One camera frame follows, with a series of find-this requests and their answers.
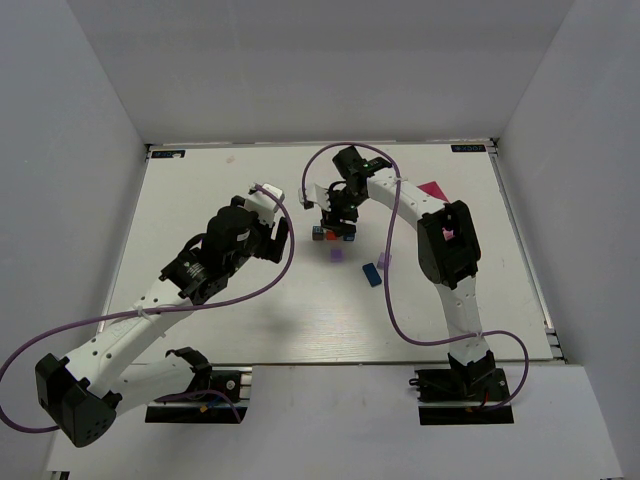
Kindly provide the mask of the dark blue letter cube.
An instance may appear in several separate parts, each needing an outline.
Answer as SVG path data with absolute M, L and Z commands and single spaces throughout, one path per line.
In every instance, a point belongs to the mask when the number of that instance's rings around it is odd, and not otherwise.
M 323 241 L 325 238 L 324 229 L 321 226 L 314 225 L 312 227 L 312 240 Z

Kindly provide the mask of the blue rectangular wood block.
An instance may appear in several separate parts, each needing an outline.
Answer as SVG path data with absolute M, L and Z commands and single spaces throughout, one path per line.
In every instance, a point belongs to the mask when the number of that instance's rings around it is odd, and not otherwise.
M 362 271 L 371 287 L 376 287 L 383 283 L 383 280 L 378 272 L 378 269 L 373 263 L 368 263 L 363 265 Z

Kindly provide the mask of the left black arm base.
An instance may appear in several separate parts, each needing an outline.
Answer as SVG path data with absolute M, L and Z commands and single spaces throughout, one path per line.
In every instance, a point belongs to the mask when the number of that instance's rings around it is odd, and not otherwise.
M 250 402 L 251 367 L 214 367 L 177 399 L 147 406 L 147 424 L 239 425 Z

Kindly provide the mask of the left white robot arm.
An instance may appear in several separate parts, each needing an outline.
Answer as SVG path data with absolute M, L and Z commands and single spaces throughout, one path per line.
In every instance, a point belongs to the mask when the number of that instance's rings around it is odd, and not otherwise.
M 283 201 L 283 191 L 269 184 L 233 197 L 161 270 L 126 318 L 65 356 L 48 354 L 36 364 L 39 404 L 74 446 L 92 444 L 119 415 L 139 405 L 210 395 L 212 366 L 191 347 L 170 349 L 141 368 L 133 362 L 209 305 L 249 259 L 281 261 L 291 226 L 288 216 L 276 216 Z

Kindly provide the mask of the pink plastic box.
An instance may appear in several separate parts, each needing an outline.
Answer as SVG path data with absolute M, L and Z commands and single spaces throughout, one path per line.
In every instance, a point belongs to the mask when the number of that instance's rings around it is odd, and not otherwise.
M 418 188 L 431 197 L 439 199 L 445 203 L 449 202 L 444 191 L 440 188 L 439 184 L 436 181 L 421 184 L 418 186 Z

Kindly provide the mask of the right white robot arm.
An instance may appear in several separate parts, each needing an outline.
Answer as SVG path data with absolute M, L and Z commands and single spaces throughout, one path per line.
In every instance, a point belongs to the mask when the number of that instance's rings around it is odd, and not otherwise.
M 449 337 L 449 379 L 454 393 L 468 397 L 495 368 L 494 355 L 481 332 L 476 275 L 481 250 L 468 206 L 440 200 L 403 179 L 391 158 L 379 152 L 364 158 L 358 147 L 341 149 L 332 159 L 340 178 L 329 187 L 302 187 L 307 209 L 319 206 L 321 227 L 338 237 L 356 233 L 358 208 L 367 200 L 389 208 L 417 236 L 423 275 L 439 294 Z

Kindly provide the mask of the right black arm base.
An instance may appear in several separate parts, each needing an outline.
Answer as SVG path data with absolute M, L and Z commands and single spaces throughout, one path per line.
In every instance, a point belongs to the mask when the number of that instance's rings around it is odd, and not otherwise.
M 416 370 L 408 384 L 417 393 L 422 426 L 514 423 L 509 404 L 496 408 L 510 395 L 503 369 L 496 369 L 469 388 L 451 369 Z

